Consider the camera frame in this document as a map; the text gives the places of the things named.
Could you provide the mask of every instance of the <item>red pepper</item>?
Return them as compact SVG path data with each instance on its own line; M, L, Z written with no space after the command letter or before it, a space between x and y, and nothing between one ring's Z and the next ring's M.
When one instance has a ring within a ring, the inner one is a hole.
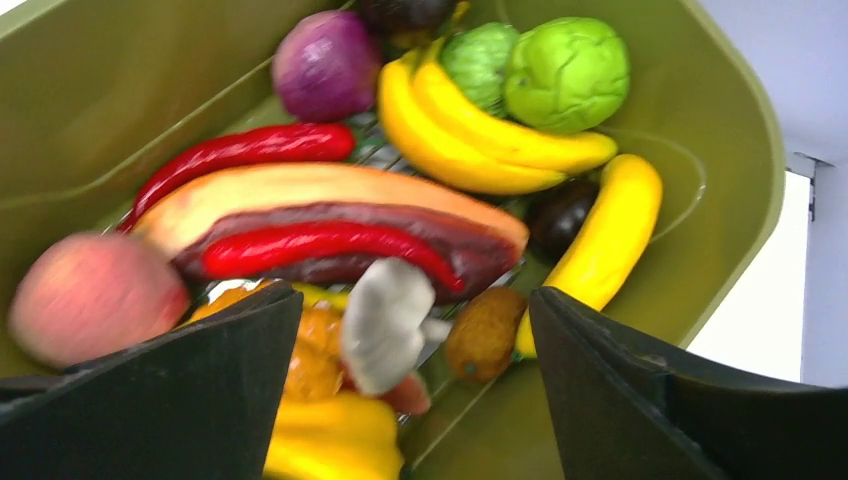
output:
M227 279L344 254L399 257L454 292L465 287L447 261L424 240L393 227L346 221L296 223L238 233L209 245L201 262L207 276Z
M337 123L275 125L207 140L179 154L153 174L117 230L131 230L156 202L203 175L260 163L341 162L353 153L355 146L350 128Z

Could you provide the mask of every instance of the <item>mushroom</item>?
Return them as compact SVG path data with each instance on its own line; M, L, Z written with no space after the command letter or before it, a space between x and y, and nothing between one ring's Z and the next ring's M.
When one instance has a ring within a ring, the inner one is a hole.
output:
M417 367L425 342L442 343L451 324L428 318L436 294L419 268L400 258L371 264L348 295L341 354L356 388L383 395Z

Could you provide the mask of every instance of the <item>black plastic claw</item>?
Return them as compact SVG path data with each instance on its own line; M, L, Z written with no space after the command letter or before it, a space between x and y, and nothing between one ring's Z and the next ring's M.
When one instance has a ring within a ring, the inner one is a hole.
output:
M72 373L0 381L2 477L260 478L302 305L269 285Z
M706 360L553 288L530 314L569 480L848 478L848 389Z

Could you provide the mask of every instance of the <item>red onion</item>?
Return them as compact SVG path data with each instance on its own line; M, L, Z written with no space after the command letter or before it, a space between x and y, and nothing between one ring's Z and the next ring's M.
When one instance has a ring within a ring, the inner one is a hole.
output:
M332 10L301 20L274 56L274 89L303 122L335 122L374 106L382 58L354 12Z

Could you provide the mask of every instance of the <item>olive green bin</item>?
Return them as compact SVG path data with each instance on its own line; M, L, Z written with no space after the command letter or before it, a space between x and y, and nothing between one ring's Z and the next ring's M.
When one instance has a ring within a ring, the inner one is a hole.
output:
M26 0L0 16L0 292L3 311L51 243L100 228L181 149L286 119L269 58L302 17L338 0ZM632 91L605 124L665 182L652 242L605 310L685 345L777 221L784 153L751 69L694 0L474 0L471 23L521 30L593 16L625 39ZM515 283L545 274L528 258ZM2 329L0 375L38 371ZM434 408L404 427L414 479L559 479L533 362L479 386L425 365Z

